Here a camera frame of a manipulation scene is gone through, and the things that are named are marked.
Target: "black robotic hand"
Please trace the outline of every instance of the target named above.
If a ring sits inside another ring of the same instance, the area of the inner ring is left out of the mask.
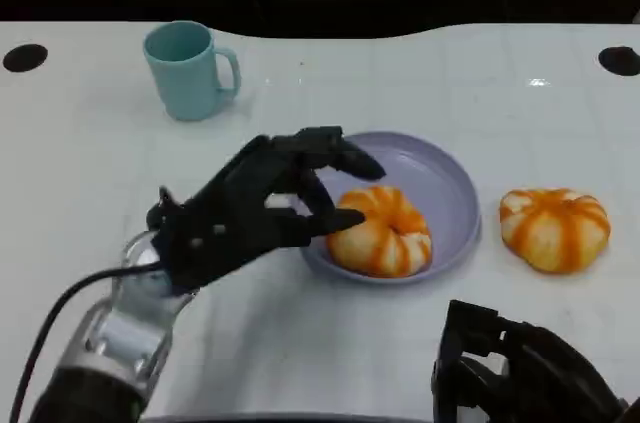
[[[325,166],[364,180],[385,175],[342,138],[340,127],[319,127],[254,138],[183,204],[161,188],[147,226],[157,232],[152,243],[175,293],[205,286],[276,248],[307,246],[315,236],[362,223],[358,211],[334,207],[314,171]],[[311,215],[265,207],[273,193],[297,194]]]

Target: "mug handle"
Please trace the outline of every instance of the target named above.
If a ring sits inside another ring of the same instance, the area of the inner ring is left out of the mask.
[[[231,98],[235,98],[240,91],[240,85],[242,84],[242,77],[240,76],[240,65],[238,64],[238,57],[233,50],[229,48],[214,48],[213,52],[225,56],[229,60],[231,65],[231,73],[233,74],[233,88],[220,88],[219,91],[227,94]]]

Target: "black circular marker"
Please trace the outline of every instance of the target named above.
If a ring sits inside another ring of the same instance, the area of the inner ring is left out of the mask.
[[[640,56],[628,46],[606,48],[598,55],[598,61],[614,75],[640,75]]]
[[[39,67],[48,54],[49,51],[44,46],[30,43],[18,46],[4,55],[2,65],[12,73],[23,73]]]

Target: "teal mug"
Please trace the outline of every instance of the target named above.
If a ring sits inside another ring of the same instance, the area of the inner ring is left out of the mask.
[[[144,39],[153,79],[167,113],[176,120],[203,120],[235,97],[240,90],[240,66],[236,54],[216,48],[213,33],[195,21],[172,21]],[[221,88],[216,55],[227,57],[233,88]]]

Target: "small pumpkin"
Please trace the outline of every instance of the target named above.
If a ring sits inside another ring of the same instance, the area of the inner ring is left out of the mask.
[[[567,188],[510,191],[500,201],[500,226],[507,247],[548,273],[584,270],[611,234],[600,202]]]
[[[398,188],[373,186],[345,193],[339,208],[365,215],[365,222],[327,237],[333,260],[368,276],[409,276],[431,262],[431,233],[424,217]]]

